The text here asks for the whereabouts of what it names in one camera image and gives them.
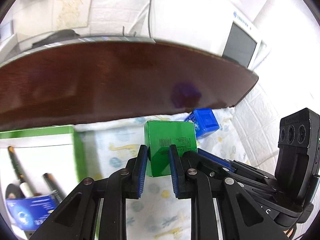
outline brown panel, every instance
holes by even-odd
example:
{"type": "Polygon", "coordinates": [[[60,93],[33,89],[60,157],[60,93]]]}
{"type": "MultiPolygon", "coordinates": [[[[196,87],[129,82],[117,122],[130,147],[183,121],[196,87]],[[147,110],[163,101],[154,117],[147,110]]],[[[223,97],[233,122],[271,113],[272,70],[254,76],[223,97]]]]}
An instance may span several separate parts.
{"type": "Polygon", "coordinates": [[[234,106],[257,80],[242,66],[168,43],[55,47],[0,69],[0,130],[234,106]]]}

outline silver bolt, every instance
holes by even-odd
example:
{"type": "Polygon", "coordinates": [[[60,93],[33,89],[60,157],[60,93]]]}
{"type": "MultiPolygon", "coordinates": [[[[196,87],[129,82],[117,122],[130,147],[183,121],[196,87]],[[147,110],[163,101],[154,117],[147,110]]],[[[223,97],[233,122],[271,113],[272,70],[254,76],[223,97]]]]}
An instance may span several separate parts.
{"type": "Polygon", "coordinates": [[[129,174],[129,170],[126,169],[126,168],[123,168],[123,169],[120,170],[120,174],[121,175],[127,175],[127,174],[129,174]]]}
{"type": "Polygon", "coordinates": [[[197,170],[196,169],[189,169],[188,170],[188,173],[190,174],[190,175],[196,175],[197,174],[197,170]]]}
{"type": "Polygon", "coordinates": [[[91,178],[85,178],[85,179],[83,180],[83,184],[85,184],[85,185],[90,185],[90,184],[92,183],[92,181],[93,181],[93,179],[91,179],[91,178]]]}
{"type": "Polygon", "coordinates": [[[232,185],[235,181],[232,178],[226,178],[225,183],[227,183],[228,185],[232,185]]]}

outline blue package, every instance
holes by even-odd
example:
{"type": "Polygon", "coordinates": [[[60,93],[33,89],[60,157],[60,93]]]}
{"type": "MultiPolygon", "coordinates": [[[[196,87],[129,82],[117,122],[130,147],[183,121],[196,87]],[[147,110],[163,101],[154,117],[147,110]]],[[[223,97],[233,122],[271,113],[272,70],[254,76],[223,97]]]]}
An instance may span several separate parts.
{"type": "Polygon", "coordinates": [[[34,231],[57,207],[51,195],[6,199],[10,215],[23,231],[34,231]]]}
{"type": "Polygon", "coordinates": [[[195,109],[185,119],[195,124],[196,138],[204,138],[219,129],[219,124],[210,108],[195,109]]]}

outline camera lens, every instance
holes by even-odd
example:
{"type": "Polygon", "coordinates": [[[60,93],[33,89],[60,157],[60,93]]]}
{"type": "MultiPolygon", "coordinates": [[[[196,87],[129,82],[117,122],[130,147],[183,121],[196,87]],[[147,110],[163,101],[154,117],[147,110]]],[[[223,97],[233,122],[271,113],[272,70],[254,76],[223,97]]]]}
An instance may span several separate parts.
{"type": "Polygon", "coordinates": [[[290,126],[290,128],[288,129],[288,143],[292,143],[293,139],[294,139],[294,128],[293,126],[290,126]]]}
{"type": "Polygon", "coordinates": [[[283,141],[284,140],[284,129],[282,129],[281,133],[280,133],[280,138],[283,141]]]}
{"type": "Polygon", "coordinates": [[[302,143],[306,137],[306,128],[301,125],[298,130],[298,143],[302,143]]]}

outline marker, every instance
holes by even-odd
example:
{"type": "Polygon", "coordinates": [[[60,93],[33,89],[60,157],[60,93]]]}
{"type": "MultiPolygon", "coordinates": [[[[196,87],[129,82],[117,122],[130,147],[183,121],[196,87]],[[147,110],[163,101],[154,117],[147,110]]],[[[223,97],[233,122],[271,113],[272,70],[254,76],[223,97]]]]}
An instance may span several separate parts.
{"type": "Polygon", "coordinates": [[[31,191],[28,183],[25,181],[24,175],[22,174],[21,168],[18,163],[17,155],[16,155],[12,146],[8,147],[8,152],[9,152],[10,160],[11,160],[12,166],[14,168],[14,171],[18,177],[18,181],[20,184],[19,187],[20,187],[22,193],[25,195],[25,197],[33,197],[33,193],[31,191]]]}
{"type": "Polygon", "coordinates": [[[51,190],[51,194],[54,195],[58,201],[58,204],[60,204],[65,199],[65,195],[61,192],[61,190],[59,190],[59,186],[57,185],[52,174],[45,173],[42,175],[42,177],[44,178],[48,188],[51,190]]]}

